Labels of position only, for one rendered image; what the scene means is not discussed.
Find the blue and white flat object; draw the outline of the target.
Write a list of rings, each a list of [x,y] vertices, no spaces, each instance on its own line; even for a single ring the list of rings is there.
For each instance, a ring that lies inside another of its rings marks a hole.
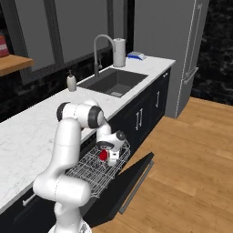
[[[139,53],[139,52],[135,52],[135,51],[128,53],[127,57],[138,59],[138,60],[145,60],[147,58],[144,54]]]

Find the grey framed window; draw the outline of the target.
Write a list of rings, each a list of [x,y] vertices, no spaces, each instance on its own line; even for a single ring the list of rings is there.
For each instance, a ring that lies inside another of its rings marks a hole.
[[[123,35],[124,0],[1,0],[14,52],[34,64],[20,71],[27,85],[85,60],[94,60],[94,39]],[[110,42],[97,40],[98,63]]]

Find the black dishwasher door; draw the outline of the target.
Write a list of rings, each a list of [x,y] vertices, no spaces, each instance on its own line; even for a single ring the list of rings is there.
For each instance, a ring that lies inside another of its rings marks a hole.
[[[152,152],[148,153],[110,182],[100,198],[84,215],[84,221],[91,228],[104,224],[115,217],[153,157]]]

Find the black cupboard door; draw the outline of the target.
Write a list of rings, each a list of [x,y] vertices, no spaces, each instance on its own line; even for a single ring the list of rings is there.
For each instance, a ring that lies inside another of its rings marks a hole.
[[[167,101],[167,85],[168,85],[169,78],[158,78],[152,86],[151,89],[151,124],[155,125],[159,118],[164,114],[165,104]],[[157,91],[160,91],[159,96],[159,105],[156,108],[157,102]]]
[[[150,103],[151,103],[150,94],[146,93],[141,103],[141,107],[143,107],[143,119],[142,119],[142,127],[139,127],[140,129],[140,133],[138,136],[139,143],[142,143],[144,141],[149,128]]]
[[[136,113],[138,108],[135,105],[127,105],[124,110],[123,117],[123,132],[126,135],[127,142],[130,145],[131,154],[135,152],[135,139],[137,135],[136,131],[136,122],[137,117]]]

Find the red box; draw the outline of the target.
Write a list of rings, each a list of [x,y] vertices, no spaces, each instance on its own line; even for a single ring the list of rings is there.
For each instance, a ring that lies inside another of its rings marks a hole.
[[[5,57],[9,55],[5,37],[0,35],[0,57]]]

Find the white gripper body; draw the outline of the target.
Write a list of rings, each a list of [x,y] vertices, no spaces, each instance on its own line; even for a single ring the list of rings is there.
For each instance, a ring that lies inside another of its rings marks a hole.
[[[115,163],[117,162],[118,157],[109,157],[107,160],[107,164],[112,167],[113,165],[115,165]]]

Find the wooden shelf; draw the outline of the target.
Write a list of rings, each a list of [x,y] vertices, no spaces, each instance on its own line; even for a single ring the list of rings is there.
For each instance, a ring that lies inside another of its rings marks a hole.
[[[15,71],[30,67],[34,60],[27,57],[9,55],[0,58],[0,76],[5,76]]]

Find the dark grey sink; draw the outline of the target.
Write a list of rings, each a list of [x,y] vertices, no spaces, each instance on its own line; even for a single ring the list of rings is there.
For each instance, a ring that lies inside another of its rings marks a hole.
[[[147,75],[108,68],[101,72],[98,77],[91,77],[78,85],[98,93],[122,97],[132,88],[143,81]]]

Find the grey curved tap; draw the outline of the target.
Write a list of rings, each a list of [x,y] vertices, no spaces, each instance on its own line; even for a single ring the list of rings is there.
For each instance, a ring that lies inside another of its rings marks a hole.
[[[98,66],[98,61],[97,61],[97,40],[101,37],[106,38],[110,44],[112,45],[113,49],[113,54],[116,52],[116,46],[113,41],[113,39],[109,35],[97,35],[96,38],[94,39],[94,71],[95,71],[95,77],[99,77],[99,66]]]

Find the grey fridge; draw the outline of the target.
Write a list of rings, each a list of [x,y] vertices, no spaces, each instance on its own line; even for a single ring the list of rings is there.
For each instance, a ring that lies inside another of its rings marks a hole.
[[[165,115],[177,118],[193,86],[209,0],[135,0],[134,50],[173,59]]]

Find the white soap dispenser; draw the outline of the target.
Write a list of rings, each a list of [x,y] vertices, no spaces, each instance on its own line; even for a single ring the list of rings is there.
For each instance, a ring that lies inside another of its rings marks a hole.
[[[76,77],[72,74],[72,71],[68,71],[69,75],[66,79],[67,88],[70,92],[76,91]]]

